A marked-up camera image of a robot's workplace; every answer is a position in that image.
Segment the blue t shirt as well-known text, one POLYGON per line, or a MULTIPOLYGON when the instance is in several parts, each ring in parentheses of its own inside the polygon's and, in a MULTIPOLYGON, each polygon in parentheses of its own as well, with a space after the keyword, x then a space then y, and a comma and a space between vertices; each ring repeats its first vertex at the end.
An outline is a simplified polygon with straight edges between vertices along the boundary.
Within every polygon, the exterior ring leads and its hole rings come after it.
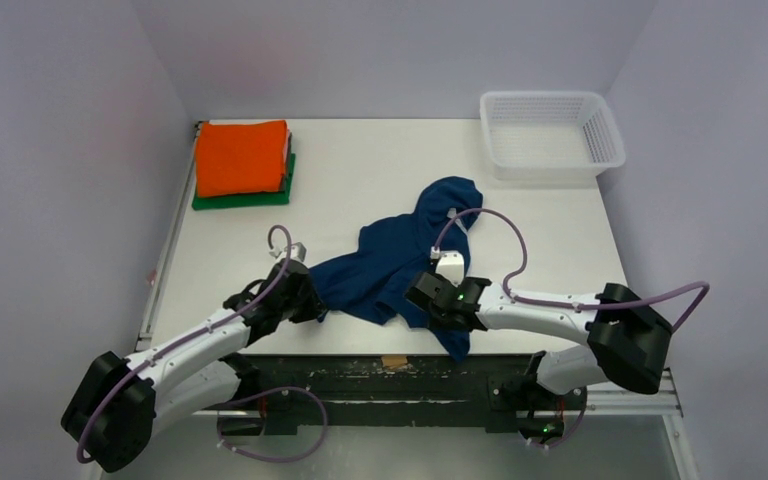
POLYGON ((409 327, 427 329, 429 315, 410 303, 410 282, 430 266, 429 254, 452 212, 480 208, 475 182, 446 177, 427 186, 414 210, 387 217, 359 231, 357 250, 310 268, 315 289, 330 311, 383 325, 400 316, 409 327))

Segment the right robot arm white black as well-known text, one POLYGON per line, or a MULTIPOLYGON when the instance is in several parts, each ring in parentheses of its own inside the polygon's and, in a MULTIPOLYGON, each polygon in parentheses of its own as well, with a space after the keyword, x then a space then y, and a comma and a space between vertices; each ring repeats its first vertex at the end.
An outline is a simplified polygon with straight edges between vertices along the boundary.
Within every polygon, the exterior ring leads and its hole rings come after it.
POLYGON ((515 330, 572 342, 565 350, 540 351, 530 361, 521 392, 533 406, 603 382, 643 395, 660 389, 673 327, 651 307, 638 305, 623 285, 608 283, 595 294, 539 294, 522 302, 486 278, 455 284, 422 272, 405 298, 428 315, 434 329, 515 330))

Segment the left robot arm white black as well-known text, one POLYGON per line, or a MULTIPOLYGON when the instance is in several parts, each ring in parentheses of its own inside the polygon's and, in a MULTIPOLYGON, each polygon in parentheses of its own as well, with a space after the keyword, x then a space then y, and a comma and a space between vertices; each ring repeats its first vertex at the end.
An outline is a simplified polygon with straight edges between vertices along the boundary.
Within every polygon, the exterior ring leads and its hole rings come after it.
POLYGON ((262 383, 241 352, 281 322, 314 320, 323 311, 309 269, 285 259, 185 333, 126 357, 111 351, 96 357, 61 418, 77 443, 78 462, 116 472, 157 433, 194 412, 244 409, 293 392, 291 385, 262 383))

